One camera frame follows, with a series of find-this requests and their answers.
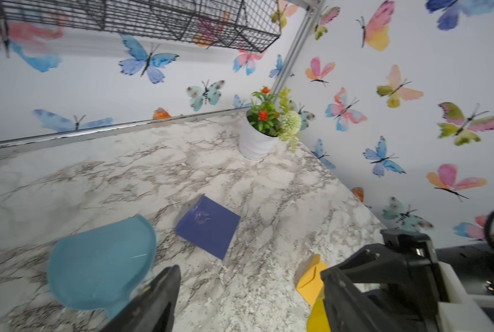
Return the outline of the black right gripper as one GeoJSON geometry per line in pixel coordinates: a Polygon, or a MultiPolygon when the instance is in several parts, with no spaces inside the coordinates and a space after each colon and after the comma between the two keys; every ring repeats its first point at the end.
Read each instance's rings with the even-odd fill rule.
{"type": "Polygon", "coordinates": [[[380,233],[385,246],[397,253],[412,257],[422,257],[432,264],[438,263],[435,247],[427,234],[398,228],[384,229],[380,233]]]}

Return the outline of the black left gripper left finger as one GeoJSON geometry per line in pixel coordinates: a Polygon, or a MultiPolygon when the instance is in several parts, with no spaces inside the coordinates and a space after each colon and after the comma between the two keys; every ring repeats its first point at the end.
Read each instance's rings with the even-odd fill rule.
{"type": "Polygon", "coordinates": [[[180,286],[180,267],[164,268],[101,332],[170,332],[180,286]]]}

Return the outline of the yellow envelope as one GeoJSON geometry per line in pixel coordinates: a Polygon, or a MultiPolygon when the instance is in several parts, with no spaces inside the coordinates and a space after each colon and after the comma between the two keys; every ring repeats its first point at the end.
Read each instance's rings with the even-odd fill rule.
{"type": "Polygon", "coordinates": [[[310,260],[306,272],[297,283],[297,291],[311,307],[314,306],[321,290],[324,288],[320,274],[327,268],[328,266],[322,261],[321,255],[315,254],[310,260]]]}

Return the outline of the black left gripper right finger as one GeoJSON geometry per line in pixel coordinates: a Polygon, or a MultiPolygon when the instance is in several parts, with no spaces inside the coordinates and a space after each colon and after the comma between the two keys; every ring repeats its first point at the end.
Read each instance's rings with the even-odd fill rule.
{"type": "Polygon", "coordinates": [[[432,265],[375,243],[321,273],[331,331],[437,331],[432,265]]]}

